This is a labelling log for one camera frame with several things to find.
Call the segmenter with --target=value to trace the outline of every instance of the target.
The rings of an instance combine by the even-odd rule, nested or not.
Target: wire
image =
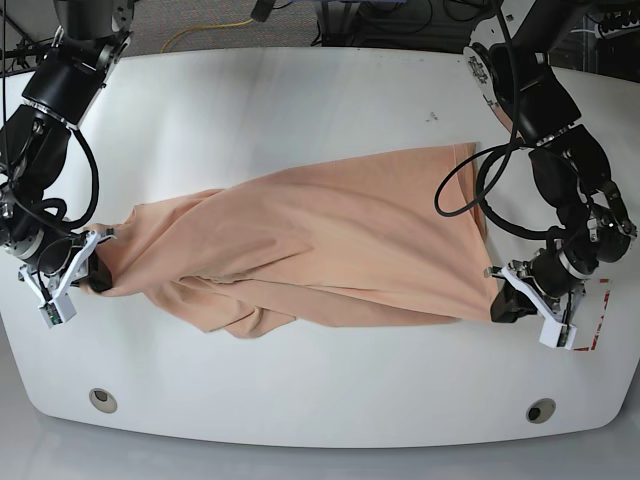
[[[595,30],[589,30],[588,28],[576,28],[575,30],[571,30],[569,33],[591,33],[592,35],[599,35],[600,32]]]
[[[586,196],[585,204],[588,206],[587,211],[589,215],[591,214],[591,211],[593,210],[593,207],[594,207],[594,202],[593,202],[593,199],[589,196],[589,188],[586,182],[584,181],[584,179],[582,178],[582,176],[580,175],[580,173],[578,172],[578,170],[576,170],[576,168],[571,164],[571,162],[568,159],[566,159],[565,157],[563,157],[562,155],[554,151],[551,151],[544,147],[539,147],[537,145],[522,144],[520,148],[543,151],[546,154],[551,155],[552,157],[555,157],[556,159],[560,160],[573,173],[573,175],[576,177],[578,182],[581,184],[582,191]],[[492,154],[489,156],[489,158],[487,158],[487,160],[484,161],[484,163],[480,167],[480,170],[478,171],[478,176],[476,178],[476,191],[484,188],[484,182],[487,177],[487,174],[489,173],[490,168],[499,158],[500,158],[500,155]],[[498,226],[502,230],[512,235],[515,235],[516,237],[524,238],[526,240],[548,240],[549,235],[552,235],[554,238],[566,238],[568,235],[566,230],[563,230],[559,227],[551,227],[551,229],[545,232],[545,231],[539,231],[539,230],[529,230],[527,228],[521,227],[520,225],[515,225],[505,220],[504,218],[500,217],[497,213],[495,213],[493,209],[489,206],[489,203],[487,202],[486,198],[482,199],[479,205],[483,213],[485,214],[485,216],[491,222],[493,222],[496,226]],[[580,233],[580,230],[577,230],[576,233],[574,233],[574,235],[569,239],[569,241],[564,243],[564,245],[568,246],[571,243],[571,241],[573,241],[576,238],[577,234],[579,233]]]
[[[293,5],[293,1],[285,3],[284,5],[280,5],[279,7],[273,7],[271,10],[282,10],[284,8],[290,7]]]
[[[316,38],[311,40],[311,43],[309,44],[310,47],[315,47],[316,45],[322,43],[322,40],[320,38],[320,37],[322,37],[322,30],[320,29],[320,22],[319,21],[316,21],[316,26],[318,27],[318,34],[316,35]]]
[[[511,34],[509,33],[509,29],[507,27],[507,21],[502,14],[502,9],[498,6],[498,0],[491,0],[491,3],[493,4],[493,8],[496,12],[496,17],[498,17],[498,23],[500,24],[500,29],[502,30],[502,34],[504,36],[505,46],[507,49],[507,54],[509,56],[509,63],[511,64],[511,76],[513,77],[513,123],[511,125],[511,135],[509,137],[509,143],[505,145],[499,145],[497,147],[492,147],[484,150],[483,152],[472,155],[464,162],[456,166],[456,168],[454,168],[449,173],[449,175],[445,177],[445,179],[436,190],[433,201],[436,211],[443,217],[456,217],[463,214],[464,212],[468,212],[473,207],[480,204],[480,202],[498,183],[500,177],[502,177],[502,174],[504,173],[507,165],[509,164],[509,160],[511,159],[511,154],[522,144],[521,141],[518,140],[518,130],[520,128],[520,80],[518,76],[518,70],[516,68],[515,51],[513,48],[513,42],[511,40]],[[444,210],[442,210],[442,208],[440,208],[440,195],[442,194],[442,190],[444,189],[446,184],[453,178],[453,176],[458,173],[465,165],[471,163],[474,159],[480,157],[481,155],[485,155],[489,152],[497,151],[502,148],[504,148],[504,160],[502,160],[500,168],[498,168],[498,171],[489,182],[489,185],[487,185],[480,193],[477,193],[476,197],[464,207],[459,208],[458,210],[455,210],[453,212],[445,212]]]
[[[167,48],[169,47],[169,45],[171,45],[173,42],[175,42],[178,38],[180,38],[183,35],[186,35],[188,33],[201,32],[201,31],[204,31],[204,30],[217,30],[217,29],[220,29],[220,28],[242,27],[244,25],[249,25],[251,22],[253,22],[252,18],[250,18],[249,20],[245,20],[244,22],[238,22],[238,23],[223,23],[223,24],[219,24],[219,25],[200,25],[200,26],[197,26],[197,27],[187,28],[185,30],[182,30],[181,32],[176,33],[173,37],[171,37],[169,40],[167,40],[165,42],[165,44],[162,46],[162,49],[160,50],[160,53],[166,53]]]
[[[62,221],[67,213],[67,204],[61,198],[47,198],[34,205],[36,211],[45,211],[47,208],[56,209],[56,220]]]
[[[565,307],[564,314],[562,315],[562,323],[565,325],[569,324],[569,317],[571,316],[571,309],[573,308],[571,305],[571,297],[573,297],[573,291],[569,291],[569,295],[567,296],[567,306]]]
[[[11,162],[9,161],[9,141],[7,139],[7,78],[4,52],[7,51],[7,0],[2,0],[2,147],[4,149],[5,172],[11,182]]]
[[[475,12],[470,17],[456,17],[451,12],[451,9],[449,7],[450,3],[457,3],[458,5],[465,5],[467,7],[475,8],[477,12]],[[482,3],[474,3],[468,0],[442,0],[442,9],[444,10],[444,13],[447,15],[447,17],[449,17],[454,22],[465,23],[475,20],[485,12],[485,10],[487,9],[487,0],[482,0]]]
[[[98,175],[98,164],[96,163],[96,158],[93,156],[91,147],[89,147],[89,144],[85,140],[84,135],[82,135],[82,132],[79,129],[74,130],[73,135],[82,147],[82,150],[87,157],[87,161],[89,162],[89,168],[91,169],[91,199],[89,200],[89,206],[84,212],[84,215],[73,222],[63,222],[63,225],[69,230],[80,228],[91,220],[91,217],[98,207],[98,199],[100,197],[100,177]]]
[[[371,19],[364,17],[361,14],[358,14],[358,16],[360,17],[360,19],[366,23],[367,25],[371,26],[372,28],[375,28],[376,30],[379,30],[381,32],[385,32],[385,33],[392,33],[392,34],[397,34],[397,35],[413,35],[416,33],[420,33],[422,30],[424,30],[425,28],[427,28],[429,25],[431,25],[431,21],[433,20],[433,3],[431,3],[431,0],[427,0],[427,3],[429,5],[429,17],[427,18],[427,20],[425,21],[425,23],[420,26],[419,28],[415,29],[415,30],[390,30],[388,28],[385,27],[381,27],[380,25],[378,25],[377,23],[375,23],[374,21],[372,21]]]
[[[24,145],[22,146],[22,149],[20,150],[20,153],[18,154],[18,157],[16,159],[16,163],[20,163],[22,161],[22,159],[24,158],[24,156],[27,154],[27,151],[29,150],[29,148],[31,147],[31,143],[33,142],[33,135],[29,135],[29,138],[27,138],[27,141],[24,143]],[[9,187],[13,186],[13,178],[12,178],[12,173],[10,172],[9,168],[7,168],[5,166],[4,169],[4,174],[7,176],[7,183],[9,185]]]
[[[16,75],[22,75],[23,73],[30,73],[30,72],[35,72],[38,69],[38,67],[31,67],[31,68],[23,68],[22,70],[15,70],[13,72],[7,72],[4,74],[5,77],[14,77]]]

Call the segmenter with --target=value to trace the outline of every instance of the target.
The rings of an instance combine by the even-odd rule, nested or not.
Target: table surface
[[[636,479],[640,376],[623,413],[598,430],[440,448],[335,450],[200,442],[42,415],[29,403],[0,325],[3,480]]]
[[[640,86],[576,72],[558,76],[607,151],[632,218],[640,218]],[[9,108],[27,78],[8,85]],[[282,168],[456,142],[482,147],[507,134],[463,59],[423,52],[248,49],[126,59],[83,124],[96,154],[95,220],[116,223],[134,204],[227,187]],[[72,144],[51,189],[81,213],[88,168]],[[554,213],[518,155],[492,193],[508,219],[546,228]],[[496,262],[539,247],[490,229]],[[33,405],[46,415],[159,435],[234,443],[398,447],[490,442],[601,427],[618,413],[640,357],[640,258],[613,280],[606,324],[592,352],[537,342],[542,320],[415,328],[331,329],[306,321],[258,340],[202,334],[143,296],[74,292],[77,317],[48,330],[35,296],[0,257],[0,305]],[[578,321],[591,325],[602,299]],[[105,415],[89,402],[103,388]],[[543,425],[525,413],[558,408]]]

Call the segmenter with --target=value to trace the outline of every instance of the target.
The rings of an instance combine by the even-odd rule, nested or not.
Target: robotic arm
[[[54,5],[61,26],[22,93],[23,105],[0,131],[0,168],[7,176],[0,186],[0,241],[25,263],[19,279],[40,297],[49,326],[75,315],[69,286],[85,280],[97,291],[111,288],[110,274],[94,253],[108,233],[73,232],[91,219],[99,189],[97,165],[79,125],[130,42],[134,12],[133,0]],[[91,166],[92,194],[85,214],[68,221],[64,200],[44,199],[44,192],[62,171],[72,133]]]
[[[506,280],[491,316],[497,323],[513,323],[540,313],[545,318],[541,341],[570,348],[575,334],[571,318],[584,282],[599,262],[620,259],[636,237],[605,152],[584,126],[575,124],[580,111],[547,62],[547,52],[589,2],[491,2],[496,15],[478,23],[465,56],[488,105],[512,131],[513,142],[493,149],[479,170],[476,190],[486,190],[485,194],[490,190],[484,185],[488,171],[502,155],[506,167],[511,150],[528,148],[538,190],[556,208],[563,225],[531,231],[502,219],[484,195],[478,198],[486,216],[501,228],[546,241],[546,248],[530,261],[489,269],[489,274]],[[0,186],[0,240],[25,263],[20,278],[40,297],[49,326],[75,314],[67,296],[69,286],[83,280],[96,291],[111,287],[110,274],[94,249],[112,232],[73,232],[93,215],[99,187],[95,160],[78,125],[128,45],[134,13],[133,0],[54,0],[54,4],[61,27],[23,92],[24,105],[0,131],[0,139],[6,138],[0,168],[8,178]],[[92,167],[92,201],[76,221],[64,218],[63,200],[44,199],[45,189],[64,166],[72,133]],[[604,194],[606,206],[592,199],[598,192]],[[49,278],[47,286],[41,273]]]
[[[588,6],[576,0],[503,0],[501,12],[479,22],[464,52],[487,104],[508,130],[516,129],[517,148],[531,150],[538,191],[564,226],[531,231],[502,219],[486,198],[480,200],[487,218],[500,228],[546,241],[532,260],[488,270],[506,280],[491,318],[513,323],[539,312],[545,318],[540,341],[554,348],[571,348],[571,319],[584,282],[600,262],[622,258],[636,238],[604,150],[583,125],[575,124],[580,110],[547,61],[547,52]],[[485,189],[487,173],[503,153],[494,152],[482,164],[476,192]],[[606,206],[595,203],[596,193],[604,195]]]

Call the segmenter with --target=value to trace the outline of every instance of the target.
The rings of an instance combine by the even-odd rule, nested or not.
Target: peach cloth
[[[143,292],[205,332],[258,337],[304,318],[327,326],[489,321],[496,282],[483,217],[440,217],[434,192],[473,145],[284,170],[227,190],[135,207],[98,247],[103,296]],[[473,196],[473,169],[442,206]]]

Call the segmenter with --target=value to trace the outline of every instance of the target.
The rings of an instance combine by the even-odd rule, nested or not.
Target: gray floor
[[[51,37],[58,21],[51,0],[8,0],[7,12],[35,40]],[[286,3],[279,0],[277,5]],[[195,25],[235,23],[249,18],[255,0],[140,0],[133,23],[135,38],[127,55],[159,53],[175,33]],[[185,35],[171,51],[210,48],[308,46],[316,36],[309,2],[298,1],[272,13],[263,24]],[[18,37],[7,29],[8,49]]]

